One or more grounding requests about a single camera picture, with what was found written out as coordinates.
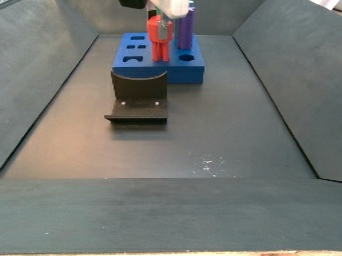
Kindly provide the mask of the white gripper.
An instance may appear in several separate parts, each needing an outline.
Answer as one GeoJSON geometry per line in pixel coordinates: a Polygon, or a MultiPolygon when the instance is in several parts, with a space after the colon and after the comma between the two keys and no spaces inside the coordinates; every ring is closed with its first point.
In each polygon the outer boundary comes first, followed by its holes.
{"type": "MultiPolygon", "coordinates": [[[[189,0],[149,0],[171,19],[183,18],[189,9],[189,0]]],[[[147,10],[147,20],[156,16],[156,9],[147,10]]],[[[164,18],[157,21],[157,36],[160,40],[168,39],[172,22],[164,18]]]]}

